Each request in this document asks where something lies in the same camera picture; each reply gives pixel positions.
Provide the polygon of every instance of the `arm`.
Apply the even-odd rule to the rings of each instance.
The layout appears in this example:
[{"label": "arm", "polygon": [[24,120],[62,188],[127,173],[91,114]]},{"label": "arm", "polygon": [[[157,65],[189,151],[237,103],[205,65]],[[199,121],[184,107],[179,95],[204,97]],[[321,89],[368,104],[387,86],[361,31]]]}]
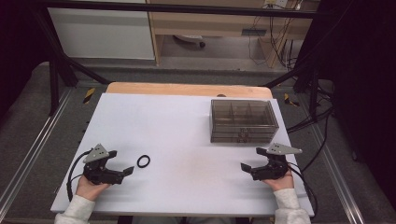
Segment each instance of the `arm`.
[{"label": "arm", "polygon": [[62,214],[57,214],[55,223],[86,224],[95,206],[96,198],[110,185],[94,185],[84,175],[79,179],[76,195]]},{"label": "arm", "polygon": [[309,215],[304,209],[300,208],[291,171],[288,171],[282,178],[266,179],[262,182],[268,184],[276,196],[278,206],[275,213],[276,224],[311,223]]}]

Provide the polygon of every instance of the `gray floor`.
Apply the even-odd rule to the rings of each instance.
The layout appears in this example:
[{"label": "gray floor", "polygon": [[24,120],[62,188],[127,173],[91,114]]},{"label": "gray floor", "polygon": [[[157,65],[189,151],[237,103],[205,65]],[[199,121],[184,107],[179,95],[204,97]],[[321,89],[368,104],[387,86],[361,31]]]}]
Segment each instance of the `gray floor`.
[{"label": "gray floor", "polygon": [[[197,45],[184,43],[172,36],[165,39],[162,64],[150,65],[147,62],[127,62],[120,68],[116,63],[108,63],[106,68],[94,64],[98,74],[116,81],[136,82],[174,82],[203,83],[225,85],[257,86],[272,80],[286,72],[286,69],[268,69],[266,65],[256,65],[248,56],[248,39],[246,38],[206,38],[205,49]],[[255,40],[250,40],[252,58],[262,60]],[[24,223],[46,223],[52,220],[54,214],[50,206],[72,162],[78,148],[78,141],[84,135],[83,131],[89,125],[100,93],[106,86],[93,85],[86,76],[79,75],[81,81],[77,88],[72,89],[70,100],[62,116],[52,130],[49,139],[43,146],[40,155],[27,176],[19,194],[9,207],[6,221]],[[280,87],[273,88],[273,95],[278,100],[281,113],[287,127],[305,118],[301,106],[284,103],[284,93],[290,95],[292,101],[307,99],[307,94],[294,94],[293,80],[288,80]],[[85,105],[82,100],[90,86],[96,91]],[[321,100],[323,111],[331,104]],[[0,123],[0,148],[2,162],[0,163],[0,192],[6,190],[7,184],[17,172],[30,146],[35,141],[50,111],[49,72],[47,66],[39,66],[34,71],[31,80],[17,102],[10,108],[6,117]],[[319,124],[324,130],[324,122]],[[396,223],[396,213],[375,183],[364,163],[352,160],[351,151],[343,132],[334,117],[329,118],[327,146],[334,155],[347,185],[359,207],[366,223]],[[318,150],[315,135],[311,128],[290,134],[294,147],[304,150],[296,156],[297,162],[304,166]],[[349,223],[343,204],[331,175],[322,157],[309,168],[304,176],[318,196],[318,214],[314,223]],[[93,215],[94,220],[110,220],[115,217]]]}]

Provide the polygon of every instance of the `human hand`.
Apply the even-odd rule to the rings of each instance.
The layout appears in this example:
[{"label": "human hand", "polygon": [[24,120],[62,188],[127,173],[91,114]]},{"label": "human hand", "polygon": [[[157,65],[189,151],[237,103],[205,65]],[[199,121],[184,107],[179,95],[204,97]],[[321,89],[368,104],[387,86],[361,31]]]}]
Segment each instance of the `human hand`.
[{"label": "human hand", "polygon": [[95,201],[102,191],[108,187],[110,187],[109,184],[94,185],[85,175],[82,175],[78,181],[76,194],[90,201]]},{"label": "human hand", "polygon": [[262,180],[262,182],[269,185],[273,191],[280,189],[294,189],[294,181],[293,176],[291,175],[291,170],[288,170],[285,173],[285,176],[280,177],[279,179],[265,179]]}]

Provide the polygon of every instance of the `sweater sleeve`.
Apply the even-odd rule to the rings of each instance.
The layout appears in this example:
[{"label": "sweater sleeve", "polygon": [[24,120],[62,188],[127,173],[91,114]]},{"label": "sweater sleeve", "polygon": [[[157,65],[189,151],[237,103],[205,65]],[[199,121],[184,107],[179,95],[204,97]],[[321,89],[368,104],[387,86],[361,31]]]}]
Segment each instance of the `sweater sleeve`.
[{"label": "sweater sleeve", "polygon": [[74,195],[72,202],[62,214],[57,214],[55,224],[87,224],[95,202]]},{"label": "sweater sleeve", "polygon": [[294,189],[281,189],[274,192],[278,209],[275,213],[276,224],[311,223],[308,213],[300,208]]}]

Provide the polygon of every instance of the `black ring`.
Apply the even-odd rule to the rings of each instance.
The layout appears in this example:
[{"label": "black ring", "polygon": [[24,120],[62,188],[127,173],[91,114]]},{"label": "black ring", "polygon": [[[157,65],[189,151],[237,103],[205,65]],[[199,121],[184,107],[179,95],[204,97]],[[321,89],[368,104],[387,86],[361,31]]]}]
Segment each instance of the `black ring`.
[{"label": "black ring", "polygon": [[[147,159],[148,159],[148,163],[146,163],[146,164],[144,164],[144,165],[140,165],[140,160],[142,160],[143,158],[147,158]],[[141,156],[141,157],[137,160],[137,167],[139,167],[139,168],[145,168],[146,166],[149,165],[149,161],[150,161],[149,156],[148,156],[148,155],[143,155],[143,156]]]}]

